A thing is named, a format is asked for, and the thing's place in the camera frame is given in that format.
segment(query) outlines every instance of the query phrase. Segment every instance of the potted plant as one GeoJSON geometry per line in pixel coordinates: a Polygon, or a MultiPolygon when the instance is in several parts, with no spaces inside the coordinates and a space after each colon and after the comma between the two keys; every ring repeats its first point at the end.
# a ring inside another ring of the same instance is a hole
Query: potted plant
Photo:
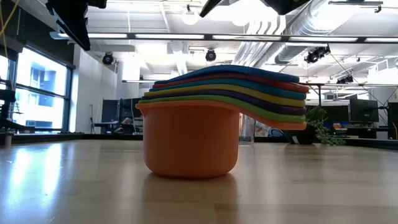
{"type": "Polygon", "coordinates": [[[328,137],[328,129],[323,126],[326,110],[317,106],[307,110],[305,120],[307,128],[303,131],[284,131],[288,142],[292,144],[312,144],[317,138],[322,144],[331,146],[344,145],[342,139],[328,137]]]}

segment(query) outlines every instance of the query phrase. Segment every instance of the track light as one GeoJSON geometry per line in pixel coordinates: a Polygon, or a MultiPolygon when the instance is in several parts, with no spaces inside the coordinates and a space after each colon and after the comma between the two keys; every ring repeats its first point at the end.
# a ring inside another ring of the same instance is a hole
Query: track light
{"type": "Polygon", "coordinates": [[[102,62],[105,65],[112,65],[113,61],[114,61],[113,53],[112,52],[106,52],[104,58],[102,58],[102,62]]]}
{"type": "Polygon", "coordinates": [[[339,78],[336,82],[336,84],[347,84],[347,83],[353,83],[354,78],[352,75],[347,75],[346,77],[339,78]]]}
{"type": "Polygon", "coordinates": [[[330,54],[329,45],[327,45],[326,47],[317,47],[315,50],[309,51],[304,60],[307,63],[315,63],[327,54],[330,54]]]}
{"type": "Polygon", "coordinates": [[[208,49],[207,54],[206,54],[206,61],[208,62],[212,62],[214,60],[216,60],[217,55],[216,52],[214,51],[214,49],[208,49]]]}

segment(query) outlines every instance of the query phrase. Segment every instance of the window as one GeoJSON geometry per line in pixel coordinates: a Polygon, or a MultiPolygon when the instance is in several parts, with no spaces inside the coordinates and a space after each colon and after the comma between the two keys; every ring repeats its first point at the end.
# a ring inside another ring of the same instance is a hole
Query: window
{"type": "Polygon", "coordinates": [[[36,128],[62,128],[63,102],[60,97],[47,96],[17,88],[14,116],[16,123],[36,128]]]}
{"type": "Polygon", "coordinates": [[[68,69],[32,50],[19,54],[12,119],[36,129],[62,129],[68,69]]]}
{"type": "Polygon", "coordinates": [[[67,68],[29,49],[19,54],[17,83],[65,95],[67,68]]]}
{"type": "Polygon", "coordinates": [[[8,79],[8,59],[0,56],[0,78],[2,80],[8,79]]]}

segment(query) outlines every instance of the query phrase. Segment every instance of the wall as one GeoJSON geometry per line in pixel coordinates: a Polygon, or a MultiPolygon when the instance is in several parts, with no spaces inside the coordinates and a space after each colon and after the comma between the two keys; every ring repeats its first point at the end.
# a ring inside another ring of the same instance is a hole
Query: wall
{"type": "Polygon", "coordinates": [[[72,95],[70,113],[71,132],[91,132],[91,107],[93,105],[93,120],[101,122],[102,101],[116,100],[118,76],[114,70],[104,66],[79,46],[75,46],[72,75],[72,95]]]}
{"type": "Polygon", "coordinates": [[[139,83],[122,82],[123,77],[125,77],[126,79],[126,74],[129,73],[129,71],[130,69],[126,68],[125,62],[118,63],[118,81],[117,81],[117,90],[116,90],[117,99],[131,99],[139,97],[139,83]]]}
{"type": "Polygon", "coordinates": [[[149,92],[150,88],[140,88],[138,92],[138,97],[141,98],[144,96],[144,93],[149,92]]]}

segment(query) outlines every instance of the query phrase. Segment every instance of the computer monitor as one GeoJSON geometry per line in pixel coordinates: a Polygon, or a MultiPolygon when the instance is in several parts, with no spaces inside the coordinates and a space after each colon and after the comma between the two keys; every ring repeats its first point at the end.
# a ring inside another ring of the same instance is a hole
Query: computer monitor
{"type": "Polygon", "coordinates": [[[131,112],[134,113],[135,118],[141,117],[141,111],[136,108],[136,104],[141,100],[141,98],[133,99],[123,99],[120,100],[120,117],[121,118],[131,118],[131,112]]]}
{"type": "Polygon", "coordinates": [[[102,101],[102,122],[112,122],[118,121],[119,110],[118,110],[118,100],[103,100],[102,101]]]}
{"type": "Polygon", "coordinates": [[[379,122],[379,105],[374,100],[349,100],[350,121],[352,123],[379,122]]]}
{"type": "Polygon", "coordinates": [[[329,122],[349,122],[348,106],[322,106],[329,122]]]}

